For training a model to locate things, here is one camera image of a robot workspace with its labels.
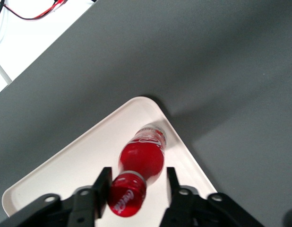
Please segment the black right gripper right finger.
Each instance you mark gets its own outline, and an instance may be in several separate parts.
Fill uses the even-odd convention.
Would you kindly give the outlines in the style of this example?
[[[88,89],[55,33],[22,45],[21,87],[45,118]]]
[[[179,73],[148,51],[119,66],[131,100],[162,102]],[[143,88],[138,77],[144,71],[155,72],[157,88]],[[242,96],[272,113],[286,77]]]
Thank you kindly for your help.
[[[194,187],[179,184],[174,167],[167,167],[169,207],[162,227],[261,227],[258,220],[228,195],[216,192],[203,199]]]

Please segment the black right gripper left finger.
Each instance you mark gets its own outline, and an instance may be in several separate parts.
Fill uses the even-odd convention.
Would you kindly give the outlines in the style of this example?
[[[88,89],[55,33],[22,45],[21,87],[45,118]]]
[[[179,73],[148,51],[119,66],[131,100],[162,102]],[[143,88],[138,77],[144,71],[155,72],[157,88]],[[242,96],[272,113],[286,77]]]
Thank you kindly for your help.
[[[0,223],[0,227],[95,227],[103,216],[112,168],[104,167],[93,185],[75,190],[67,199],[45,194]]]

